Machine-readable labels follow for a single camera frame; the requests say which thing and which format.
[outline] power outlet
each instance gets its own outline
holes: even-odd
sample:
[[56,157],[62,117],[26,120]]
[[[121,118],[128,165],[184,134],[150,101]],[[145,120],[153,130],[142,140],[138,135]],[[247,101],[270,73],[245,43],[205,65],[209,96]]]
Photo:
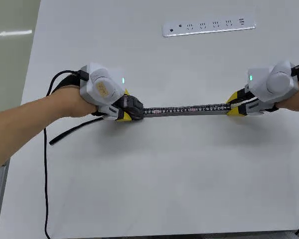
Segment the power outlet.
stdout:
[[252,16],[227,16],[205,19],[203,21],[173,21],[163,25],[164,37],[236,31],[256,28]]
[[187,24],[187,25],[186,25],[186,29],[187,29],[188,31],[192,31],[192,30],[194,29],[193,24],[191,24],[191,23]]

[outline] floor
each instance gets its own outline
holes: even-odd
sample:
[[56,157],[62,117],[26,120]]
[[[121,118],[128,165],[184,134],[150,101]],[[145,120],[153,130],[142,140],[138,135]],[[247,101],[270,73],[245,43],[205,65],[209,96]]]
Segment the floor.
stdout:
[[[0,0],[0,111],[20,105],[39,4]],[[6,169],[0,169],[0,182]]]

